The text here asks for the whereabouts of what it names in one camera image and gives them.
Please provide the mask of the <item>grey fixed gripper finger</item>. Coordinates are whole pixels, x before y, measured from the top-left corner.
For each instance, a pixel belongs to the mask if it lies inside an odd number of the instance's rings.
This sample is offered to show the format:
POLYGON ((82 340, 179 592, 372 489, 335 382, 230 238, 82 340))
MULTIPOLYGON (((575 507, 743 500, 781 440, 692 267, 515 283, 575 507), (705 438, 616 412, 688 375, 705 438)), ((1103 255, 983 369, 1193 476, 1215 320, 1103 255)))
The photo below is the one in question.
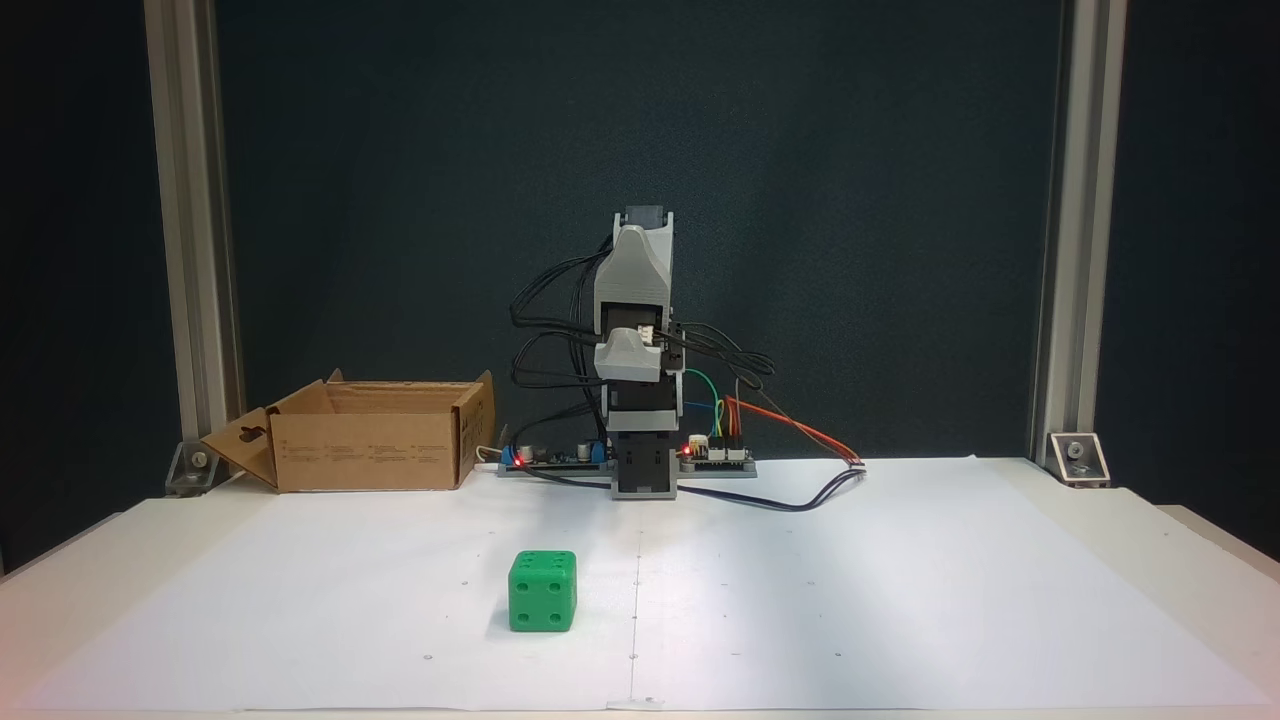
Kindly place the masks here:
POLYGON ((617 327, 594 348, 595 372, 609 382, 658 382, 662 359, 653 327, 617 327))

